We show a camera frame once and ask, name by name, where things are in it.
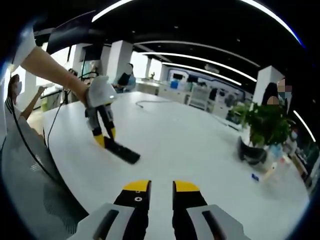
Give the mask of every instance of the green leaves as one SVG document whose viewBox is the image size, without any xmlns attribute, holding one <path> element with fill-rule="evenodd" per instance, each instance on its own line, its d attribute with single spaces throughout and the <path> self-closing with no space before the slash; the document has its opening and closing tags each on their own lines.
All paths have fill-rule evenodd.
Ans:
<svg viewBox="0 0 320 240">
<path fill-rule="evenodd" d="M 277 145 L 288 138 L 293 123 L 283 115 L 279 105 L 257 105 L 242 111 L 243 123 L 250 126 L 250 140 L 256 145 Z"/>
</svg>

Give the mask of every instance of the curved ceiling light strip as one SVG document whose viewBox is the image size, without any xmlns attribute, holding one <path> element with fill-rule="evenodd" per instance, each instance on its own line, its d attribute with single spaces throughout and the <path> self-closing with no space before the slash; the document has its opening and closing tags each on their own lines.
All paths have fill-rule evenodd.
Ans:
<svg viewBox="0 0 320 240">
<path fill-rule="evenodd" d="M 144 51 L 147 51 L 148 53 L 149 52 L 153 52 L 153 50 L 152 49 L 150 49 L 150 48 L 148 48 L 148 47 L 146 47 L 146 46 L 143 46 L 143 45 L 140 45 L 140 44 L 136 44 L 135 45 L 137 48 L 140 48 L 140 49 L 142 49 L 142 50 L 144 50 Z M 166 61 L 166 62 L 169 62 L 169 63 L 172 63 L 172 61 L 170 60 L 170 59 L 168 59 L 168 58 L 166 58 L 166 57 L 164 57 L 164 56 L 161 56 L 161 55 L 157 55 L 160 59 L 162 59 L 162 60 L 164 60 L 164 61 Z"/>
<path fill-rule="evenodd" d="M 242 71 L 239 71 L 237 69 L 234 69 L 230 66 L 227 66 L 227 65 L 224 65 L 222 63 L 219 63 L 219 62 L 216 62 L 216 61 L 211 61 L 211 60 L 208 60 L 208 59 L 204 59 L 204 58 L 201 58 L 201 57 L 196 57 L 196 56 L 189 56 L 189 55 L 184 55 L 184 54 L 177 54 L 177 53 L 169 53 L 169 52 L 140 52 L 140 54 L 142 55 L 165 55 L 165 56 L 175 56 L 175 57 L 182 57 L 182 58 L 188 58 L 188 59 L 194 59 L 194 60 L 199 60 L 199 61 L 203 61 L 203 62 L 207 62 L 207 63 L 210 63 L 210 64 L 214 64 L 214 65 L 218 65 L 220 67 L 223 67 L 225 69 L 228 69 L 228 70 L 231 70 L 231 71 L 234 71 L 235 73 L 237 74 L 240 74 L 248 79 L 250 79 L 251 81 L 254 81 L 254 82 L 257 82 L 257 79 L 245 74 L 244 72 Z"/>
<path fill-rule="evenodd" d="M 103 15 L 109 13 L 110 11 L 112 11 L 113 9 L 116 9 L 124 4 L 127 4 L 129 2 L 131 2 L 133 0 L 120 0 L 114 4 L 112 4 L 111 6 L 108 6 L 107 8 L 103 9 L 101 12 L 99 12 L 97 15 L 95 15 L 93 18 L 92 18 L 92 23 L 94 21 L 96 21 L 97 19 L 101 18 Z"/>
<path fill-rule="evenodd" d="M 200 69 L 200 68 L 197 68 L 197 67 L 187 66 L 187 65 L 182 65 L 182 64 L 176 64 L 176 63 L 169 63 L 169 62 L 163 62 L 162 64 L 163 64 L 163 65 L 180 67 L 180 68 L 185 68 L 185 69 L 196 70 L 196 71 L 199 71 L 199 72 L 203 72 L 203 73 L 206 73 L 206 74 L 211 74 L 211 75 L 217 76 L 217 77 L 219 77 L 219 78 L 225 79 L 225 80 L 227 80 L 227 81 L 229 81 L 229 82 L 232 82 L 232 83 L 234 83 L 234 84 L 237 84 L 237 85 L 239 85 L 239 86 L 242 85 L 240 82 L 237 82 L 237 81 L 235 81 L 235 80 L 232 80 L 231 78 L 228 78 L 228 77 L 226 77 L 226 76 L 222 76 L 222 75 L 220 75 L 220 74 L 217 74 L 217 73 L 214 73 L 214 72 L 211 72 L 211 71 L 203 70 L 203 69 Z"/>
<path fill-rule="evenodd" d="M 218 48 L 218 47 L 215 47 L 215 46 L 210 46 L 210 45 L 205 45 L 205 44 L 201 44 L 201 43 L 197 43 L 197 42 L 190 42 L 190 41 L 171 41 L 171 40 L 156 40 L 156 41 L 143 41 L 143 42 L 137 42 L 137 43 L 134 43 L 134 45 L 141 45 L 141 44 L 185 44 L 185 45 L 193 45 L 193 46 L 199 46 L 199 47 L 204 47 L 204 48 L 208 48 L 208 49 L 213 49 L 213 50 L 217 50 L 217 51 L 220 51 L 220 52 L 223 52 L 223 53 L 226 53 L 226 54 L 230 54 L 230 55 L 233 55 L 239 59 L 242 59 L 244 61 L 247 61 L 248 63 L 250 64 L 253 64 L 255 65 L 256 67 L 260 68 L 260 65 L 243 57 L 243 56 L 240 56 L 234 52 L 231 52 L 231 51 L 227 51 L 227 50 L 224 50 L 222 48 Z"/>
<path fill-rule="evenodd" d="M 314 142 L 316 142 L 316 139 L 314 137 L 314 135 L 312 134 L 310 128 L 307 126 L 307 124 L 305 123 L 305 121 L 302 119 L 302 117 L 299 115 L 299 113 L 297 113 L 296 110 L 293 110 L 293 113 L 296 115 L 296 117 L 301 121 L 301 123 L 303 124 L 303 126 L 305 127 L 305 129 L 308 131 L 308 133 L 310 134 L 312 140 Z"/>
<path fill-rule="evenodd" d="M 292 29 L 280 17 L 278 17 L 275 13 L 273 13 L 271 10 L 269 10 L 265 6 L 261 5 L 260 3 L 256 2 L 256 1 L 253 1 L 253 0 L 239 0 L 239 1 L 242 1 L 246 4 L 249 4 L 249 5 L 259 9 L 260 11 L 264 12 L 265 14 L 269 15 L 271 18 L 273 18 L 279 24 L 281 24 L 289 33 L 291 33 L 292 36 L 294 36 L 294 38 L 299 42 L 299 44 L 301 46 L 305 47 L 303 45 L 303 43 L 301 42 L 301 40 L 298 38 L 298 36 L 294 33 L 294 31 L 292 31 Z"/>
</svg>

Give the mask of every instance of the white sleeve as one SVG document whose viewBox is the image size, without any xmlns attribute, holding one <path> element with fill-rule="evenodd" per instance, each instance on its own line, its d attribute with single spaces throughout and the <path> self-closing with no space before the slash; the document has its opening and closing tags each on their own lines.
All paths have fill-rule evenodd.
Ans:
<svg viewBox="0 0 320 240">
<path fill-rule="evenodd" d="M 36 41 L 34 37 L 34 32 L 31 29 L 30 32 L 26 32 L 27 37 L 24 38 L 23 42 L 18 47 L 14 59 L 13 59 L 13 71 L 14 72 L 17 67 L 19 67 L 22 62 L 28 57 L 28 55 L 32 52 L 32 50 L 36 47 Z"/>
</svg>

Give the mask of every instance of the desk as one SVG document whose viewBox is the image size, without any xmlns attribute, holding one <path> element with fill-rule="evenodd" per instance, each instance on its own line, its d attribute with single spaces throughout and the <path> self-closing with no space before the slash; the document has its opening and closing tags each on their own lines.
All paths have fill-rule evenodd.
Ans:
<svg viewBox="0 0 320 240">
<path fill-rule="evenodd" d="M 143 81 L 143 80 L 136 80 L 136 90 L 146 94 L 157 95 L 159 92 L 160 83 L 153 82 L 153 81 Z"/>
<path fill-rule="evenodd" d="M 152 180 L 146 240 L 174 240 L 172 181 L 196 184 L 208 204 L 241 222 L 251 240 L 283 240 L 304 212 L 309 197 L 295 167 L 275 188 L 251 178 L 254 171 L 237 156 L 239 133 L 211 114 L 158 96 L 131 92 L 112 104 L 116 140 L 141 154 L 130 165 L 98 146 L 80 102 L 61 107 L 50 134 L 50 150 L 66 185 L 93 212 L 113 203 L 122 188 Z M 56 110 L 44 113 L 47 138 Z"/>
</svg>

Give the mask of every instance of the hand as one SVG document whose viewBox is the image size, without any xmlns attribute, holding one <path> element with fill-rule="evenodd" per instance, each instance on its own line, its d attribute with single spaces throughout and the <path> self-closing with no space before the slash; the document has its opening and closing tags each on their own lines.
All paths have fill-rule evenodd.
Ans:
<svg viewBox="0 0 320 240">
<path fill-rule="evenodd" d="M 45 90 L 47 89 L 46 86 L 40 86 L 39 89 L 38 89 L 38 95 L 41 95 Z"/>
</svg>

